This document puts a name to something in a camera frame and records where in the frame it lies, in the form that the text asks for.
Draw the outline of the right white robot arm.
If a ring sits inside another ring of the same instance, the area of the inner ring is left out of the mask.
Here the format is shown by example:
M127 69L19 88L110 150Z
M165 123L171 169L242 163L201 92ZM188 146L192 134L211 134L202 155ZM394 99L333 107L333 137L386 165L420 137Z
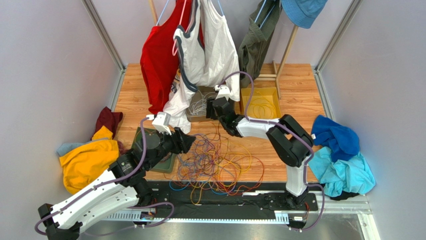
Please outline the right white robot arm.
M207 118L218 119L231 136L269 140L286 165L286 191L293 197L308 192L307 166L313 156L311 135L289 114L275 119L258 119L237 114L225 97L207 100Z

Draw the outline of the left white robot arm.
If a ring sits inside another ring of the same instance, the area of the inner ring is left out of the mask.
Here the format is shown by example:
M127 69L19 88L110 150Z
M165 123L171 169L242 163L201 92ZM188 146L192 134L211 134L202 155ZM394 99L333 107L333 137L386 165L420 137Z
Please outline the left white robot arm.
M196 136L178 127L170 133L140 132L140 140L92 183L60 203L40 206L35 230L49 240L77 240L92 225L118 211L149 208L154 195L146 173L172 154L186 154Z

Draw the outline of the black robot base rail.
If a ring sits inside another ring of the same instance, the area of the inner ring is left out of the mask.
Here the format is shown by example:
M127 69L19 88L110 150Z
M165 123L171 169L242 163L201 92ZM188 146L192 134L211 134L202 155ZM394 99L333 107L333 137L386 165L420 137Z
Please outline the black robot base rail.
M167 223L278 224L301 231L310 216L322 214L321 197L310 188L299 197L286 192L284 182L239 182L235 192L194 188L187 182L151 181L151 208L124 208L104 221L147 227Z

